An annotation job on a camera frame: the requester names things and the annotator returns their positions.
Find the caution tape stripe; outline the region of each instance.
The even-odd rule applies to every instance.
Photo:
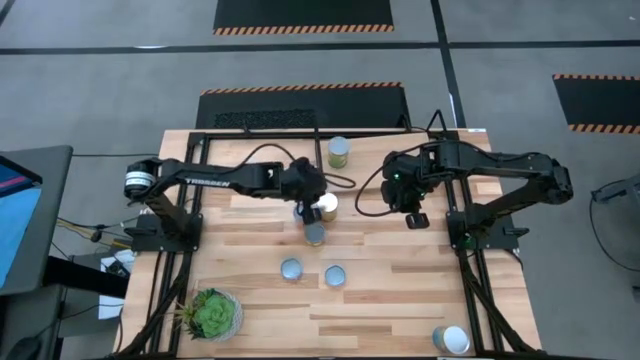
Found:
[[[571,124],[569,130],[606,134],[640,134],[640,125]]]
[[[555,74],[554,80],[559,79],[581,79],[581,80],[640,80],[640,76],[628,75],[577,75],[577,74]]]
[[[287,34],[319,34],[348,32],[392,32],[393,25],[291,25],[291,26],[245,26],[213,29],[213,35],[287,35]]]
[[[247,93],[247,92],[273,92],[273,91],[300,91],[300,90],[327,90],[327,89],[360,89],[375,87],[403,87],[399,81],[390,82],[370,82],[370,83],[347,83],[347,84],[311,84],[311,85],[288,85],[288,86],[261,86],[247,88],[227,88],[202,90],[200,95]]]

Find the can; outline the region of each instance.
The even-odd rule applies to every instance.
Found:
[[[347,165],[347,157],[351,145],[349,140],[342,136],[336,136],[329,140],[329,166],[334,169],[341,169]]]
[[[304,238],[307,241],[307,244],[311,246],[320,246],[324,244],[325,236],[326,231],[321,223],[316,222],[304,225]]]
[[[469,336],[459,326],[438,326],[433,330],[433,344],[438,350],[462,355],[469,350]]]
[[[326,193],[317,202],[322,212],[322,221],[331,222],[338,216],[338,197],[332,193]]]
[[[286,259],[280,265],[280,274],[285,280],[300,280],[302,277],[302,264],[294,258]]]
[[[314,209],[319,209],[318,203],[315,203],[315,204],[311,205],[311,210],[312,211],[317,211],[317,210],[314,210]],[[295,222],[296,225],[298,225],[299,229],[303,228],[304,220],[302,219],[302,203],[297,203],[293,207],[293,222]]]
[[[324,281],[331,287],[340,287],[347,281],[347,274],[341,266],[330,266],[324,272]]]

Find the wooden tabletop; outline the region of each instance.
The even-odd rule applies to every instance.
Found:
[[[182,160],[189,132],[165,132],[160,157]],[[461,140],[490,150],[484,131],[462,129],[459,135]],[[323,142],[324,169],[361,186],[390,151],[425,141],[424,133],[352,139],[349,163],[340,170],[326,164]],[[215,140],[209,164],[234,166],[266,142],[275,141]],[[296,157],[315,159],[313,140],[277,143]],[[258,161],[289,163],[275,148],[265,148],[251,160]],[[378,176],[365,191],[360,203],[363,210],[388,209],[381,199],[380,181]],[[495,178],[474,176],[470,186],[475,202],[501,195]],[[243,304],[245,320],[240,333],[225,343],[192,341],[183,334],[178,357],[437,356],[441,354],[431,340],[435,327],[459,325],[470,335],[460,270],[449,246],[444,186],[422,203],[431,221],[425,230],[407,229],[402,214],[363,217],[354,208],[355,190],[330,187],[329,191],[339,198],[338,217],[325,224],[326,243],[311,247],[293,221],[291,202],[252,199],[225,189],[204,190],[206,225],[193,257],[187,296],[207,288],[226,290]],[[175,199],[177,187],[167,195]],[[526,342],[539,347],[520,265],[504,251],[485,254],[496,305]],[[144,253],[136,258],[122,312],[125,345],[145,323],[156,256]],[[296,283],[285,281],[279,273],[281,262],[289,257],[304,266],[304,275]],[[347,273],[340,289],[324,282],[324,271],[334,264]],[[491,348],[486,314],[481,305],[478,309],[485,346]],[[170,316],[167,318],[161,350],[168,344]]]

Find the wire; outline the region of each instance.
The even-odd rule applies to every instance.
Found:
[[[520,267],[524,270],[524,263],[522,262],[522,259],[520,259],[520,256],[518,256],[518,254],[516,254],[515,249],[513,250],[509,250],[509,249],[504,249],[504,251],[506,251],[507,253],[509,253],[514,259],[516,259],[517,262],[520,263]]]
[[[58,322],[58,320],[66,320],[66,319],[72,318],[72,317],[74,317],[74,316],[82,315],[82,314],[84,314],[84,313],[86,313],[86,312],[88,312],[88,311],[91,311],[91,310],[93,310],[93,309],[95,309],[95,308],[97,308],[97,307],[100,307],[100,306],[104,306],[104,307],[117,307],[117,306],[121,306],[121,307],[122,307],[122,306],[124,306],[124,305],[122,305],[122,304],[120,304],[120,305],[97,304],[97,305],[90,306],[90,307],[88,307],[88,308],[86,308],[86,309],[84,309],[84,310],[82,310],[82,311],[78,311],[77,313],[74,313],[74,314],[71,314],[71,315],[67,315],[67,316],[61,317],[60,319],[55,319],[55,320],[53,320],[53,321],[51,322],[51,324],[47,325],[44,329],[40,330],[40,331],[39,331],[39,332],[38,332],[34,337],[38,337],[38,336],[42,335],[42,334],[43,334],[45,331],[47,331],[50,327],[52,327],[53,325],[55,325],[55,324],[56,324],[56,322]]]
[[[355,187],[358,185],[358,184],[356,184],[356,182],[354,180],[349,179],[348,177],[341,176],[341,175],[330,174],[330,173],[322,173],[322,175],[324,175],[325,181],[327,183],[329,183],[329,184],[331,184],[333,186],[339,187],[339,188],[355,189]],[[336,183],[334,181],[331,181],[331,180],[327,179],[327,177],[333,177],[333,178],[336,178],[336,179],[340,179],[340,180],[346,181],[346,182],[349,183],[349,185],[338,184],[338,183]]]
[[[120,314],[118,315],[118,333],[120,336],[118,339],[118,346],[116,347],[116,351],[113,352],[114,354],[120,352],[120,348],[122,348],[122,338],[124,337],[124,326],[122,326],[122,309],[124,309],[124,305],[120,308]]]
[[[67,225],[60,224],[60,223],[56,224],[56,226],[57,227],[61,227],[61,228],[66,229],[66,230],[69,230],[69,231],[71,231],[73,233],[76,233],[78,236],[80,236],[83,239],[91,240],[91,235],[87,235],[86,233],[82,232],[81,229],[77,229],[77,228],[74,228],[73,226],[67,226]]]
[[[60,248],[58,247],[58,245],[56,245],[56,243],[54,243],[53,241],[51,241],[51,245],[53,245],[54,248],[58,249],[58,251],[60,252],[60,254],[62,254],[62,256],[64,256],[65,259],[71,261],[71,258],[69,258],[67,256],[67,254],[64,253],[64,251],[60,250]]]
[[[219,172],[217,174],[222,175],[222,174],[229,174],[232,173],[234,171],[238,171],[238,169],[240,169],[241,167],[245,166],[247,164],[247,162],[249,161],[249,159],[251,159],[253,157],[253,155],[255,155],[258,151],[260,151],[261,149],[264,149],[266,147],[275,147],[278,148],[280,150],[282,150],[285,154],[287,154],[289,156],[289,158],[291,159],[291,161],[295,161],[295,157],[289,152],[289,150],[285,149],[284,147],[278,145],[278,144],[273,144],[273,143],[266,143],[266,144],[262,144],[258,147],[256,147],[255,149],[253,149],[249,155],[247,155],[246,158],[244,158],[244,160],[242,160],[238,165],[236,165],[235,167],[229,169],[229,170],[225,170],[222,172]]]
[[[58,222],[56,224],[56,226],[57,227],[61,227],[61,228],[65,229],[65,230],[71,231],[71,232],[75,233],[76,235],[80,236],[81,238],[83,238],[85,240],[91,241],[91,236],[93,235],[93,233],[87,234],[85,232],[87,230],[84,229],[84,228],[78,228],[78,227],[75,227],[73,225],[66,224],[64,222]],[[112,241],[111,244],[107,244],[107,243],[104,243],[104,242],[101,242],[101,241],[98,241],[98,242],[95,242],[95,243],[102,244],[102,245],[105,245],[105,246],[112,246],[113,245],[113,246],[116,246],[116,247],[119,247],[119,248],[123,248],[123,249],[130,249],[131,248],[131,246],[129,246],[127,244],[124,244],[124,243],[121,243],[121,242],[119,242],[119,241],[117,241],[115,239]]]
[[[612,181],[608,184],[605,184],[603,186],[601,186],[598,190],[593,191],[593,193],[597,193],[599,191],[602,191],[604,188],[620,183],[624,180],[617,180],[617,181]],[[607,249],[604,247],[604,245],[602,244],[602,241],[600,240],[600,236],[598,236],[598,232],[596,231],[596,225],[593,221],[593,204],[595,203],[595,200],[593,198],[593,196],[591,197],[591,201],[589,202],[589,221],[591,222],[591,230],[593,230],[593,236],[596,238],[596,241],[598,242],[598,246],[600,246],[600,249],[602,249],[602,252],[609,258],[609,260],[611,260],[614,264],[620,266],[623,269],[629,270],[629,271],[633,271],[633,272],[640,272],[640,269],[637,268],[632,268],[629,266],[626,266],[624,264],[622,264],[621,262],[619,262],[618,260],[616,260],[610,253],[609,251],[607,251]]]
[[[142,156],[158,156],[158,154],[73,154],[73,157],[142,157]]]
[[[118,223],[110,224],[110,225],[105,225],[105,224],[84,225],[84,224],[78,224],[76,222],[73,222],[73,221],[70,221],[70,220],[67,220],[67,219],[61,218],[61,217],[58,217],[58,220],[62,220],[64,222],[66,222],[66,223],[69,223],[69,224],[71,224],[73,226],[77,226],[77,227],[80,227],[80,228],[102,230],[102,229],[109,229],[109,228],[116,227],[116,226],[121,226],[121,225],[126,224],[128,222],[136,220],[137,218],[138,218],[137,216],[136,217],[132,217],[132,218],[125,219],[125,220],[122,220],[122,221],[120,221]]]

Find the succulent plant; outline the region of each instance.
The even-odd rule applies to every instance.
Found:
[[[181,306],[176,313],[194,339],[208,339],[229,331],[235,305],[214,289],[208,289],[198,293],[191,304]]]

